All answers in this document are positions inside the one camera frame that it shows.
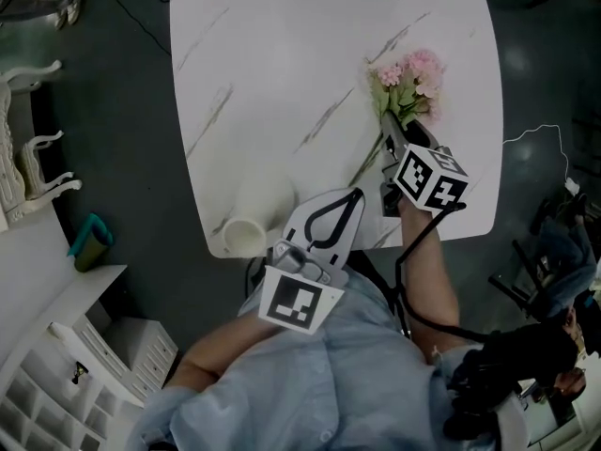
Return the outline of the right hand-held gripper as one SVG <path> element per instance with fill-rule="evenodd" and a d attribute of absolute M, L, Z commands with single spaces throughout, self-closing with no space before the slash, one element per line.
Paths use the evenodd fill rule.
<path fill-rule="evenodd" d="M 469 176 L 453 156 L 431 149 L 440 144 L 424 124 L 410 122 L 405 138 L 396 115 L 384 114 L 382 134 L 387 151 L 397 158 L 382 169 L 386 184 L 420 210 L 436 212 L 464 201 Z"/>

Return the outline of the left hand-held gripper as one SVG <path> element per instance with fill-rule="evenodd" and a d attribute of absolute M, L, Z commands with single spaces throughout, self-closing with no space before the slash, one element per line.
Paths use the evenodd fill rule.
<path fill-rule="evenodd" d="M 295 208 L 285 240 L 275 243 L 266 266 L 261 319 L 303 334 L 318 330 L 345 293 L 347 272 L 339 268 L 347 261 L 364 208 L 359 188 L 318 194 Z"/>

